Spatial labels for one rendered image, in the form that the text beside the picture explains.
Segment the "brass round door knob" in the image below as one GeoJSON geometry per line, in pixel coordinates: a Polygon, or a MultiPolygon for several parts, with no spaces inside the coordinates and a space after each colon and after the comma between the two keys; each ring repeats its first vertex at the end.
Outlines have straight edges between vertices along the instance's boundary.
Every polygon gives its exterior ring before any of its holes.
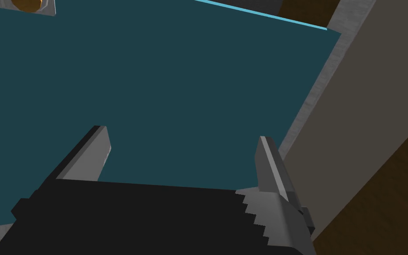
{"type": "Polygon", "coordinates": [[[22,12],[35,13],[42,7],[42,0],[11,0],[12,4],[22,12]]]}

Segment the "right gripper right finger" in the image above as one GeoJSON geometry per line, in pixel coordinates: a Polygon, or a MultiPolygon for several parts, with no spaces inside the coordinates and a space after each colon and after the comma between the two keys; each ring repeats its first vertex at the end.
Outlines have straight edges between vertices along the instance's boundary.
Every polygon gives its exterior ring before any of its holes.
{"type": "Polygon", "coordinates": [[[302,209],[276,144],[270,136],[259,137],[255,152],[255,167],[261,192],[280,194],[294,208],[302,209]]]}

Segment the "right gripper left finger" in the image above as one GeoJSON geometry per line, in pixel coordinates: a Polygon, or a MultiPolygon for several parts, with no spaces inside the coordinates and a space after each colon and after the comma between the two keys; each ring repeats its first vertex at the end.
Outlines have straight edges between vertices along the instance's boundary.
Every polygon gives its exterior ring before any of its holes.
{"type": "Polygon", "coordinates": [[[97,181],[111,152],[106,126],[93,126],[46,180],[97,181]]]}

